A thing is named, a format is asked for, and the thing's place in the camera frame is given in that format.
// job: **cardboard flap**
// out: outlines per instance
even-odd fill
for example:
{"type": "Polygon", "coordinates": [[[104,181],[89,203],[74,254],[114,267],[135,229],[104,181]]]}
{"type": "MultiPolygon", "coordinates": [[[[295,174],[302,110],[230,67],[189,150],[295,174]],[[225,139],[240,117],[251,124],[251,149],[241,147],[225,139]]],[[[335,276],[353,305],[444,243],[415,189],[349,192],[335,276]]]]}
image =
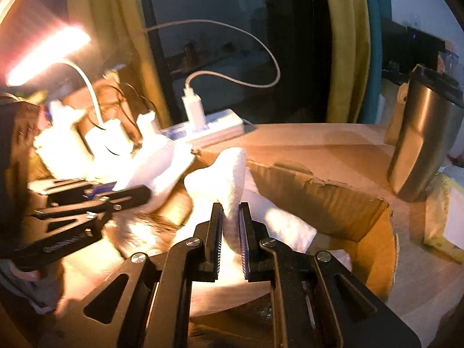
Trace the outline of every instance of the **cardboard flap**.
{"type": "Polygon", "coordinates": [[[390,213],[390,208],[385,209],[372,230],[361,239],[353,262],[353,273],[384,302],[393,288],[398,255],[390,213]]]}
{"type": "Polygon", "coordinates": [[[364,193],[334,186],[313,175],[248,161],[259,192],[323,234],[359,242],[388,204],[364,193]]]}
{"type": "Polygon", "coordinates": [[[303,166],[302,164],[298,162],[293,162],[293,161],[278,161],[274,163],[274,167],[281,167],[282,169],[287,169],[290,171],[314,176],[313,172],[308,169],[306,166],[303,166]]]}

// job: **led light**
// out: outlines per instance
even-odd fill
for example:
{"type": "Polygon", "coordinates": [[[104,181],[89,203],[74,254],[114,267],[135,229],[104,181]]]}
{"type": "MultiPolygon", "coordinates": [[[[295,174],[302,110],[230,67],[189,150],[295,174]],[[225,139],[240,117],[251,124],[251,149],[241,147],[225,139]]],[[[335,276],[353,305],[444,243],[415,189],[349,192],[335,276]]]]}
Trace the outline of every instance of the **led light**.
{"type": "Polygon", "coordinates": [[[20,86],[47,69],[50,65],[62,60],[90,42],[90,37],[77,27],[66,27],[64,30],[48,38],[8,75],[9,86],[20,86]]]}

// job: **yellow curtain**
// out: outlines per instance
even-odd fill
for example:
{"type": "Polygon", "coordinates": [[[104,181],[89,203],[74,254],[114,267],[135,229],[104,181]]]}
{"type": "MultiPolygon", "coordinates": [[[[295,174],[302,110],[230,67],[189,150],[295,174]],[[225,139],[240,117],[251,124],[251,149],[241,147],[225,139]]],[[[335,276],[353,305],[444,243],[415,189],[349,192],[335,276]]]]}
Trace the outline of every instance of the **yellow curtain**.
{"type": "Polygon", "coordinates": [[[332,70],[328,123],[356,123],[370,63],[367,0],[328,0],[332,24],[332,70]]]}
{"type": "Polygon", "coordinates": [[[161,125],[170,126],[148,37],[141,34],[146,26],[141,0],[67,0],[67,3],[70,21],[82,24],[92,37],[95,61],[102,61],[122,48],[134,55],[132,65],[144,95],[156,105],[161,125]]]}

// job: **white charger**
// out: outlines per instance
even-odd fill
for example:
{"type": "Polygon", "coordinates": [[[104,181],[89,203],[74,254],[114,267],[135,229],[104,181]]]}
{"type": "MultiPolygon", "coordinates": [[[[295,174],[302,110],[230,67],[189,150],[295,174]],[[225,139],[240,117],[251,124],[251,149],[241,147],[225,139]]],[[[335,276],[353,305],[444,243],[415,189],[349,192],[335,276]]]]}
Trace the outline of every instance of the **white charger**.
{"type": "Polygon", "coordinates": [[[159,133],[158,122],[156,121],[155,111],[149,111],[145,114],[140,113],[137,117],[137,126],[142,134],[143,139],[159,133]]]}
{"type": "Polygon", "coordinates": [[[184,102],[185,112],[187,113],[191,131],[198,132],[207,128],[205,111],[201,104],[201,98],[187,84],[185,85],[182,102],[184,102]]]}

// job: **wall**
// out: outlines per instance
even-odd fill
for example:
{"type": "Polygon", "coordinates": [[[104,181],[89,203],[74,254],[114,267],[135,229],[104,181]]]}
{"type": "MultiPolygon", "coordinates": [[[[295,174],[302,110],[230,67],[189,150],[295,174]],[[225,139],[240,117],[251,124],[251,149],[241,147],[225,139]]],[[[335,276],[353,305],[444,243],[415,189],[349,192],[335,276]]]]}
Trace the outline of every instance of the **wall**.
{"type": "Polygon", "coordinates": [[[452,42],[464,58],[464,32],[444,0],[391,0],[393,20],[452,42]]]}

